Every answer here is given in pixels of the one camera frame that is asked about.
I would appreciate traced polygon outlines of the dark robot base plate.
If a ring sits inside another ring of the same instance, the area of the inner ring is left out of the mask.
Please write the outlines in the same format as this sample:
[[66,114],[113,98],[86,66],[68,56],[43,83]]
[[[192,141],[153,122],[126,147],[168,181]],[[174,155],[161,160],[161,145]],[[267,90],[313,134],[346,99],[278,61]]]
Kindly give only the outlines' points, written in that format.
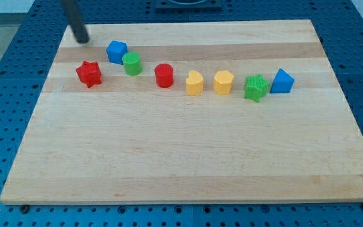
[[156,11],[222,9],[222,0],[154,0]]

